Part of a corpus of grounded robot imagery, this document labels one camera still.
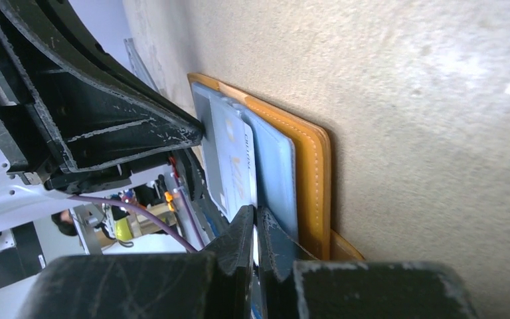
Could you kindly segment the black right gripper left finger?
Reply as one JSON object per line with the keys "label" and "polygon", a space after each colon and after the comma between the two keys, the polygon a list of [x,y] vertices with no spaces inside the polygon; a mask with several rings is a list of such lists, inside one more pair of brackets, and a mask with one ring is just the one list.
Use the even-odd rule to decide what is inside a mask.
{"label": "black right gripper left finger", "polygon": [[253,206],[197,253],[67,256],[50,263],[20,318],[249,318]]}

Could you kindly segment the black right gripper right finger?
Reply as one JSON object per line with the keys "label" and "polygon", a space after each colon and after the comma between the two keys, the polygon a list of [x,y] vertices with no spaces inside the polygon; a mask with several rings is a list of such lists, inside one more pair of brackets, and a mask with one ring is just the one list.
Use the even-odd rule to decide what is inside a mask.
{"label": "black right gripper right finger", "polygon": [[461,278],[424,261],[319,261],[257,210],[264,318],[477,318]]}

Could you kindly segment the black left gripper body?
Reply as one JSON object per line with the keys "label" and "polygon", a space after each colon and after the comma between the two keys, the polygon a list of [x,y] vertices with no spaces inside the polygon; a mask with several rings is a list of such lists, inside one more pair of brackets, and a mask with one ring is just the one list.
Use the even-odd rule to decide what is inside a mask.
{"label": "black left gripper body", "polygon": [[113,167],[94,172],[63,173],[42,137],[30,110],[35,100],[0,42],[0,150],[10,178],[66,193],[93,193],[127,186],[131,171]]}

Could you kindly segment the white VIP card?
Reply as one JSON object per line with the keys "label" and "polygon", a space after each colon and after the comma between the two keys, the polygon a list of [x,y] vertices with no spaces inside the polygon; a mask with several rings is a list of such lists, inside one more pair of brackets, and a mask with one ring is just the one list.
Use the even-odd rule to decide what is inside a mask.
{"label": "white VIP card", "polygon": [[216,152],[222,179],[220,196],[226,216],[233,220],[244,205],[257,205],[256,164],[252,128],[231,98],[210,98]]}

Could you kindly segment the yellow leather card holder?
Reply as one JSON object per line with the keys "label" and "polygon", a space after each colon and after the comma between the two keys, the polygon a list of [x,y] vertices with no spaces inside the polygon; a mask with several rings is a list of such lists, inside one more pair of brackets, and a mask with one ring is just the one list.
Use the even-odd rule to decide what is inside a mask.
{"label": "yellow leather card holder", "polygon": [[333,261],[363,261],[364,256],[331,228],[332,151],[327,132],[307,120],[215,78],[189,73],[189,82],[204,84],[234,98],[277,128],[294,143],[299,242],[313,256]]}

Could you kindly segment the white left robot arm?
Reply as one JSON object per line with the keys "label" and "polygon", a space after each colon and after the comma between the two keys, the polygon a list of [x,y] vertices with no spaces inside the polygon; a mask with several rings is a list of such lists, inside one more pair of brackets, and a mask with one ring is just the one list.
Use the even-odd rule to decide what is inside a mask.
{"label": "white left robot arm", "polygon": [[0,1],[0,232],[147,181],[201,123],[107,53],[69,1]]}

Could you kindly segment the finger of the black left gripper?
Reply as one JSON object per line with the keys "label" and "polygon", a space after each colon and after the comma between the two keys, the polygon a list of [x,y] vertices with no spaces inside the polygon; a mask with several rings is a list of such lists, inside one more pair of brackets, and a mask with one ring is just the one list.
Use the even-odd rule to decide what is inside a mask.
{"label": "finger of the black left gripper", "polygon": [[170,112],[182,119],[191,119],[192,116],[166,99],[160,93],[154,91],[137,76],[126,70],[119,62],[108,54],[93,37],[91,32],[84,26],[75,10],[68,1],[40,1],[39,7],[60,31],[62,36],[101,71],[115,78],[121,83],[134,89],[136,92],[148,98],[158,107]]}
{"label": "finger of the black left gripper", "polygon": [[0,1],[0,41],[64,171],[97,171],[200,143],[200,122],[107,53],[69,2]]}

